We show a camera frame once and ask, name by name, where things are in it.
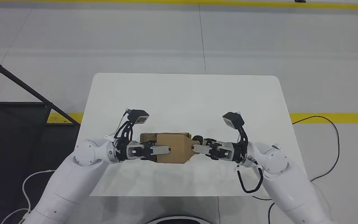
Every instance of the black metal pole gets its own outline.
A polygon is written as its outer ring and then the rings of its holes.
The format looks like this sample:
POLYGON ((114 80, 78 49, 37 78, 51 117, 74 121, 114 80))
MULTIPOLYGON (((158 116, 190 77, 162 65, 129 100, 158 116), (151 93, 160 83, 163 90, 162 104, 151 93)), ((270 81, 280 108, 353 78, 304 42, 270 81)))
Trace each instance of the black metal pole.
POLYGON ((8 70, 6 70, 2 65, 0 65, 0 73, 2 73, 4 76, 8 77, 11 81, 13 81, 14 83, 18 84, 19 86, 21 86, 24 90, 26 90, 27 92, 31 93, 33 96, 35 96, 36 98, 38 98, 39 100, 41 100, 42 102, 44 102, 47 106, 51 107, 52 109, 54 109, 57 113, 59 113, 60 115, 64 116, 65 118, 67 118, 70 122, 72 122, 75 125, 79 125, 79 123, 77 121, 75 121, 73 118, 71 118, 68 114, 66 114, 63 110, 61 110, 60 108, 58 108, 56 105, 54 105, 52 102, 50 102, 48 99, 46 99, 45 97, 43 97, 43 95, 39 94, 38 92, 36 92, 36 90, 34 90, 33 88, 31 88, 28 84, 22 82, 19 78, 17 78, 14 74, 12 74, 11 72, 9 72, 8 70))

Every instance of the white cable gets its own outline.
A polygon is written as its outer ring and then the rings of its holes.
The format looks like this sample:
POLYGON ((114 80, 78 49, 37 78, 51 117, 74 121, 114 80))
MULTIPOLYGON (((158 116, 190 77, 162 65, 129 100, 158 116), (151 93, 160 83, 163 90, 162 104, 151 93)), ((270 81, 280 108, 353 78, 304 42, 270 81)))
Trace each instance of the white cable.
POLYGON ((26 200, 27 200, 27 204, 29 205, 29 210, 27 211, 27 213, 30 213, 31 212, 31 203, 30 203, 30 200, 29 200, 29 198, 28 198, 28 196, 27 196, 27 194, 26 194, 26 192, 25 192, 25 183, 27 182, 27 180, 30 178, 30 177, 32 177, 32 176, 34 176, 34 175, 36 175, 36 174, 42 174, 42 173, 44 173, 44 172, 55 172, 56 170, 45 170, 45 171, 40 171, 40 172, 36 172, 36 173, 33 173, 33 174, 31 174, 30 176, 28 176, 24 181, 23 181, 23 183, 22 183, 22 192, 23 192, 23 195, 25 196, 25 198, 26 198, 26 200))
MULTIPOLYGON (((26 198, 26 200, 27 200, 27 204, 29 205, 29 207, 28 207, 28 208, 20 208, 20 209, 18 209, 18 210, 16 210, 16 211, 10 213, 8 216, 6 216, 6 217, 4 218, 4 220, 1 222, 1 224, 4 224, 4 222, 5 222, 10 216, 12 216, 14 213, 16 213, 16 212, 18 212, 18 211, 27 210, 27 212, 24 214, 24 217, 25 217, 27 214, 30 214, 30 212, 31 212, 31 203, 30 203, 30 200, 29 200, 29 198, 28 198, 28 196, 27 196, 27 194, 26 194, 26 192, 25 192, 25 183, 27 182, 27 180, 28 180, 30 177, 32 177, 32 176, 34 176, 34 175, 36 175, 36 174, 42 174, 42 173, 44 173, 44 172, 55 172, 55 171, 56 171, 56 170, 45 170, 45 171, 40 171, 40 172, 33 173, 33 174, 31 174, 30 176, 28 176, 28 177, 23 181, 23 183, 22 183, 22 192, 23 192, 23 195, 25 196, 25 198, 26 198)), ((19 222, 19 224, 23 223, 24 220, 25 220, 25 219, 22 218, 22 220, 19 222)))
POLYGON ((6 216, 6 217, 4 218, 4 220, 1 222, 1 224, 4 224, 4 222, 5 222, 10 216, 12 216, 12 215, 15 214, 16 212, 19 212, 19 211, 22 211, 22 210, 29 210, 29 209, 28 209, 28 208, 20 208, 20 209, 18 209, 18 210, 16 210, 16 211, 11 212, 8 216, 6 216))
POLYGON ((112 134, 110 134, 110 136, 112 136, 112 135, 114 135, 115 133, 117 133, 118 129, 121 127, 121 123, 122 123, 122 120, 123 120, 124 116, 127 114, 127 111, 130 112, 130 109, 128 109, 128 108, 125 109, 124 114, 123 114, 121 120, 119 121, 119 124, 118 124, 117 129, 116 129, 112 134))
POLYGON ((112 136, 112 135, 114 135, 115 133, 117 133, 118 129, 121 127, 121 123, 122 123, 122 120, 123 120, 124 116, 125 116, 125 114, 122 116, 122 118, 121 118, 121 120, 120 120, 120 122, 119 122, 119 124, 118 124, 117 129, 116 129, 112 134, 110 134, 110 136, 112 136))

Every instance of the yellow stripe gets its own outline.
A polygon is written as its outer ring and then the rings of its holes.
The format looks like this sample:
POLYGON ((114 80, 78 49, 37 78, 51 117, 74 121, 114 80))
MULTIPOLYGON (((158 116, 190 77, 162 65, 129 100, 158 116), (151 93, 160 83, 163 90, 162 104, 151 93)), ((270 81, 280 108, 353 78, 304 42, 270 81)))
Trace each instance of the yellow stripe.
POLYGON ((0 2, 90 2, 90 3, 154 3, 154 4, 210 4, 217 6, 250 6, 250 7, 294 7, 294 8, 336 8, 358 9, 358 4, 346 3, 296 3, 296 2, 259 2, 235 0, 0 0, 0 2))
MULTIPOLYGON (((78 122, 82 122, 83 113, 69 113, 69 115, 78 122)), ((320 115, 325 116, 329 120, 333 121, 334 123, 358 123, 358 113, 291 113, 291 121, 296 122, 303 118, 307 118, 309 116, 320 115)), ((51 113, 48 123, 70 123, 69 120, 61 116, 57 113, 51 113)), ((308 120, 303 121, 302 123, 314 124, 314 123, 328 123, 325 119, 322 118, 311 118, 308 120)))
MULTIPOLYGON (((291 113, 291 121, 296 122, 309 116, 324 116, 334 123, 358 123, 358 113, 291 113)), ((322 118, 311 118, 301 123, 329 123, 327 120, 322 118)))
MULTIPOLYGON (((69 113, 68 115, 70 115, 70 117, 73 118, 75 121, 79 123, 82 122, 83 113, 69 113)), ((47 120, 47 123, 65 124, 71 122, 58 113, 51 113, 49 119, 47 120)))

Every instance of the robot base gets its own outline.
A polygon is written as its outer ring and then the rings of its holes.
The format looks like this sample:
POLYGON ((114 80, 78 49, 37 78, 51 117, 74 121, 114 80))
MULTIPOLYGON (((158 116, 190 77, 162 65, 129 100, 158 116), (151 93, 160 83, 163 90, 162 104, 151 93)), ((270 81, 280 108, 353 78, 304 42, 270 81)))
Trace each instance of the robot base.
POLYGON ((212 224, 208 221, 190 216, 169 216, 148 222, 147 224, 212 224))

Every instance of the black panel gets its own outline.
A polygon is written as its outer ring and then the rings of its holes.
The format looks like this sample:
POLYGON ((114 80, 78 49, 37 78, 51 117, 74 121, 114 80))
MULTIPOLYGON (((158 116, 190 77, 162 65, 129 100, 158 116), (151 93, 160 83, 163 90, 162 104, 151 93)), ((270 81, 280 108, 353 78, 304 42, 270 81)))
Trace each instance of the black panel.
MULTIPOLYGON (((41 138, 39 147, 34 150, 34 159, 29 167, 31 174, 55 170, 70 155, 76 144, 79 126, 73 124, 48 124, 41 138)), ((42 193, 49 181, 51 173, 37 174, 28 179, 25 190, 34 208, 39 202, 42 193)), ((27 202, 23 195, 18 202, 17 208, 26 208, 27 202)), ((13 223, 17 224, 22 218, 22 213, 14 214, 13 223)))
POLYGON ((16 208, 49 113, 43 103, 0 102, 0 220, 16 208))

